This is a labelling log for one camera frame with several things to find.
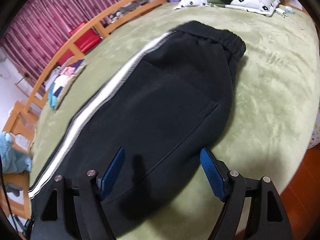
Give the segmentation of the black pants white side stripe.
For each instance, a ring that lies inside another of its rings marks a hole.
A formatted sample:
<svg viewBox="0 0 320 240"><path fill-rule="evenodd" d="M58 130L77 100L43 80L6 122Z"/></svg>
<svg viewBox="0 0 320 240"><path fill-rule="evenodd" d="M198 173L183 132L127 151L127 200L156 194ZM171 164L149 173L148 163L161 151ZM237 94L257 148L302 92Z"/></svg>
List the black pants white side stripe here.
<svg viewBox="0 0 320 240"><path fill-rule="evenodd" d="M124 165L101 204L116 236L175 198L225 128L245 50L236 34L197 21L149 42L73 116L29 189L33 216L55 175L106 169L119 148Z"/></svg>

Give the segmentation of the light blue garment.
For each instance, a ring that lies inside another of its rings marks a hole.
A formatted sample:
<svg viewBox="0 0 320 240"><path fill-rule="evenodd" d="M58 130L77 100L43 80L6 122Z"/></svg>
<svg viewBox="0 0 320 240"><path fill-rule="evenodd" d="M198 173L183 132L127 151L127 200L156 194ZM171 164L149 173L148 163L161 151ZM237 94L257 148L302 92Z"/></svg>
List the light blue garment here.
<svg viewBox="0 0 320 240"><path fill-rule="evenodd" d="M30 155L13 147L10 133L1 132L1 162L3 173L31 172Z"/></svg>

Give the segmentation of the green fuzzy bed blanket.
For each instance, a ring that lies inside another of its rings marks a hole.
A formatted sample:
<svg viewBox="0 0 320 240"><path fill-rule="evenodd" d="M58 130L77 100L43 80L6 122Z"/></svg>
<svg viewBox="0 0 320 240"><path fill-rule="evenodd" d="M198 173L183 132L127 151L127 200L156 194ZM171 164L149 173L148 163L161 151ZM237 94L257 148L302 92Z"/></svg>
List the green fuzzy bed blanket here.
<svg viewBox="0 0 320 240"><path fill-rule="evenodd" d="M165 4L125 24L86 55L86 68L57 110L46 105L36 126L30 187L81 106L152 40L190 21L239 36L246 50L236 68L231 112L217 157L243 176L269 176L283 192L297 171L319 104L319 41L311 18L266 17L226 8L175 10ZM200 165L179 194L118 239L207 239L222 203Z"/></svg>

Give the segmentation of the colourful patchwork pillow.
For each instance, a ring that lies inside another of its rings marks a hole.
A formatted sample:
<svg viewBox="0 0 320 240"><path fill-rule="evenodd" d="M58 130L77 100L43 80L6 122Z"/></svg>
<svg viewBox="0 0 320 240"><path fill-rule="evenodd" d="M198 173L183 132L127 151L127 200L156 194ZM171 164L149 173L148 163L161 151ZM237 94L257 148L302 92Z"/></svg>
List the colourful patchwork pillow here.
<svg viewBox="0 0 320 240"><path fill-rule="evenodd" d="M52 110L58 109L74 81L87 66L85 59L79 59L67 65L72 58L69 58L62 66L55 68L44 83L47 101Z"/></svg>

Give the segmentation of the red storage box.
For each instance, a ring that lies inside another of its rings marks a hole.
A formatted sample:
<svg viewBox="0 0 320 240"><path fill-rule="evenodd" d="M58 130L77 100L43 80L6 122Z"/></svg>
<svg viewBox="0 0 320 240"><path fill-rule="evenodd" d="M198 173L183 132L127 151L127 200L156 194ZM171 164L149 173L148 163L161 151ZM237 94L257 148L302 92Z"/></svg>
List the red storage box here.
<svg viewBox="0 0 320 240"><path fill-rule="evenodd" d="M81 37L79 37L75 45L81 50L82 53L87 53L93 49L96 45L101 42L101 37L96 33L93 28L86 31ZM73 57L74 54L67 50L57 61L58 66L62 66L69 58Z"/></svg>

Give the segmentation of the pink striped curtain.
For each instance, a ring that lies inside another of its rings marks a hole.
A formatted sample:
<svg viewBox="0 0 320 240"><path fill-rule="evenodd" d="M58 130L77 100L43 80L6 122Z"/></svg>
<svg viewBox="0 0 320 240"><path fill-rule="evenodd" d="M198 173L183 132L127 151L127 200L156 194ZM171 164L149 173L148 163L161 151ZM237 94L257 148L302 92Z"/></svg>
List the pink striped curtain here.
<svg viewBox="0 0 320 240"><path fill-rule="evenodd" d="M1 38L14 66L36 81L70 32L117 0L28 0Z"/></svg>

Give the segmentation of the wooden bed frame rail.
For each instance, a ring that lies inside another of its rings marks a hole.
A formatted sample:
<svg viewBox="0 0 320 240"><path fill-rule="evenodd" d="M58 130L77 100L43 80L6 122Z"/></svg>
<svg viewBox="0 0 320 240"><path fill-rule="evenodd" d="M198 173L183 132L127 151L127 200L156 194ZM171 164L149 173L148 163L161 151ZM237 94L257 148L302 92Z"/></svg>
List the wooden bed frame rail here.
<svg viewBox="0 0 320 240"><path fill-rule="evenodd" d="M92 29L93 32L99 34L101 40L105 40L108 38L111 33L113 33L116 29L120 26L126 24L127 22L133 21L140 16L146 15L147 13L151 12L153 9L160 7L161 5L167 3L167 0L151 0L151 2L138 7L137 9L125 14L123 17L115 20L113 23L109 24L108 26L104 26L102 24L103 18L110 15L112 12L124 7L125 5L133 2L135 0L120 0L116 4L112 5L111 7L107 8L90 21L88 21L85 25L78 29L63 45L62 47L56 52L56 54L52 57L52 59L48 62L47 66L45 67L44 71L39 76L39 79L36 81L35 85L33 86L33 90L31 91L30 95L27 98L27 102L25 104L17 101L14 104L12 111L10 112L9 118L4 125L3 131L11 133L12 136L20 134L24 136L26 139L29 140L28 150L31 146L31 142L34 138L34 125L35 122L39 119L35 114L33 114L30 110L30 106L35 104L36 106L43 109L44 105L47 102L47 95L48 92L45 92L43 97L40 99L36 96L36 93L41 88L45 79L50 75L54 66L58 62L59 58L61 58L64 53L70 50L73 53L73 57L69 63L73 63L85 57L83 51L81 51L80 47L76 45L78 39L85 35L86 32ZM10 182L15 182L16 185L24 187L23 188L23 203L20 204L19 202L15 202L13 199L9 200L11 204L12 213L16 214L22 218L30 218L30 211L29 211L29 201L28 194L27 194L27 185L28 179L27 174L23 173L22 175L7 175L5 176Z"/></svg>

